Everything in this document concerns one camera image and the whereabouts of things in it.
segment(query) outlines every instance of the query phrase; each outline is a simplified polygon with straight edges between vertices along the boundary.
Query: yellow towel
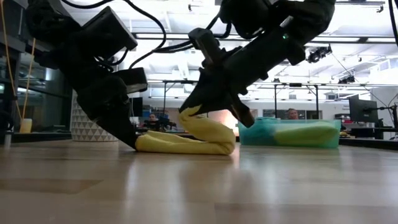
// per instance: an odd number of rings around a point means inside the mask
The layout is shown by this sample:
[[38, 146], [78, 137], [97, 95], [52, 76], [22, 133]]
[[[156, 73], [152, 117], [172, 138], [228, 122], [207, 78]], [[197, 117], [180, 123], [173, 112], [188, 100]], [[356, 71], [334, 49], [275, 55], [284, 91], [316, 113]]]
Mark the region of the yellow towel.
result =
[[180, 154], [229, 155], [235, 148], [235, 135], [231, 129], [208, 118], [191, 116], [200, 106], [187, 108], [178, 119], [185, 130], [195, 138], [192, 140], [175, 134], [149, 131], [138, 137], [136, 149], [139, 152], [163, 152]]

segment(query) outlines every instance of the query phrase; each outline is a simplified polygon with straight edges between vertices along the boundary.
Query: geometric patterned planter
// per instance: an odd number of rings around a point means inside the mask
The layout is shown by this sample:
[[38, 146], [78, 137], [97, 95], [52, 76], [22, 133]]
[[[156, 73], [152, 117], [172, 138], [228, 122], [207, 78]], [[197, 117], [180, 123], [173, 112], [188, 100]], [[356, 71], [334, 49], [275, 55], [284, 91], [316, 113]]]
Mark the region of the geometric patterned planter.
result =
[[73, 91], [72, 100], [72, 140], [83, 142], [115, 142], [116, 137], [106, 132], [88, 119], [86, 113], [77, 103], [77, 94]]

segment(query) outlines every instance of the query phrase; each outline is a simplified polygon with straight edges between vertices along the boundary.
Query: laminate floor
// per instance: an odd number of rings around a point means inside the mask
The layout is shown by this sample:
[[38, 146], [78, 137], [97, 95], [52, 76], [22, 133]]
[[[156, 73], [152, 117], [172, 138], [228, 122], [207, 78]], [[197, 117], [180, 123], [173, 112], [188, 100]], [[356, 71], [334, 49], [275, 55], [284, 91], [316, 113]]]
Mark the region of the laminate floor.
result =
[[231, 156], [71, 141], [0, 149], [1, 224], [397, 224], [398, 153], [236, 146]]

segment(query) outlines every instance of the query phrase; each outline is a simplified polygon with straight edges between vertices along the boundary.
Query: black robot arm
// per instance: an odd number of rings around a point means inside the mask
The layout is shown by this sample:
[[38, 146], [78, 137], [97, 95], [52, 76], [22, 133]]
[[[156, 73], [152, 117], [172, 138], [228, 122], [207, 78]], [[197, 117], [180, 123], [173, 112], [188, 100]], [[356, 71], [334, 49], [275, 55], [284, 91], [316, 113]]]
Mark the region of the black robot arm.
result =
[[[205, 61], [198, 84], [180, 110], [197, 105], [202, 105], [198, 114], [227, 109], [244, 125], [252, 125], [254, 119], [238, 94], [245, 95], [249, 85], [268, 78], [267, 72], [283, 60], [292, 65], [304, 60], [304, 44], [327, 29], [334, 5], [335, 0], [281, 0], [275, 4], [268, 0], [223, 0], [220, 19], [229, 27], [234, 25], [241, 37], [255, 39], [227, 52], [219, 48], [210, 30], [189, 33]], [[113, 72], [96, 58], [109, 58], [123, 48], [132, 50], [137, 42], [110, 7], [83, 26], [61, 7], [59, 0], [29, 0], [29, 32], [53, 47], [38, 62], [59, 68], [88, 117], [135, 148], [136, 129], [129, 120], [127, 94], [146, 91], [144, 69]]]

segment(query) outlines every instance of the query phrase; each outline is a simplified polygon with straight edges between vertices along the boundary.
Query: wooden floor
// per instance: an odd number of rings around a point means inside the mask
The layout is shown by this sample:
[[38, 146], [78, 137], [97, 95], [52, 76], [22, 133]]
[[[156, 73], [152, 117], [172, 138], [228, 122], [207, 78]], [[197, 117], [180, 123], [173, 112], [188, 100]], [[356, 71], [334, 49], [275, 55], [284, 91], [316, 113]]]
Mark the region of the wooden floor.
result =
[[0, 150], [1, 224], [398, 223], [398, 153], [237, 145], [228, 156], [118, 143]]

